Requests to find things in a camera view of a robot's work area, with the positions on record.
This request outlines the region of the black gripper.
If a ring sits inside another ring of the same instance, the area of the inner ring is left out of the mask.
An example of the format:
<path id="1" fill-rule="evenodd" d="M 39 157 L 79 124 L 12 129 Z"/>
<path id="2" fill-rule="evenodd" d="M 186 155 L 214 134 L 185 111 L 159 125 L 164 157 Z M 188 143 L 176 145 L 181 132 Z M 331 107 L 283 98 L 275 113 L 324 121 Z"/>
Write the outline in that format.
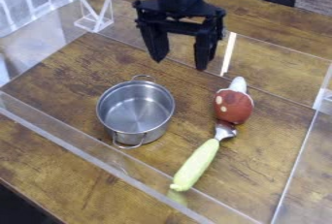
<path id="1" fill-rule="evenodd" d="M 169 53 L 169 33 L 196 36 L 196 69 L 204 71 L 214 59 L 218 39 L 224 38 L 224 17 L 226 10 L 202 0 L 184 11 L 166 11 L 155 0 L 137 0 L 137 26 L 141 29 L 145 46 L 151 59 L 159 62 Z"/>

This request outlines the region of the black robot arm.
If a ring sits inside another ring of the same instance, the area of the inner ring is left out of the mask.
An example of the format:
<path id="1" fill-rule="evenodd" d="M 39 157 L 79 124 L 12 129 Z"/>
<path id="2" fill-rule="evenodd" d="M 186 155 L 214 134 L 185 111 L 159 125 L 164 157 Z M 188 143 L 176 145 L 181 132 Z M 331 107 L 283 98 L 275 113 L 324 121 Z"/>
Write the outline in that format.
<path id="1" fill-rule="evenodd" d="M 214 59 L 218 41 L 224 38 L 226 10 L 204 0 L 135 0 L 137 27 L 149 54 L 159 62 L 170 51 L 169 33 L 196 38 L 196 69 L 202 71 Z"/>

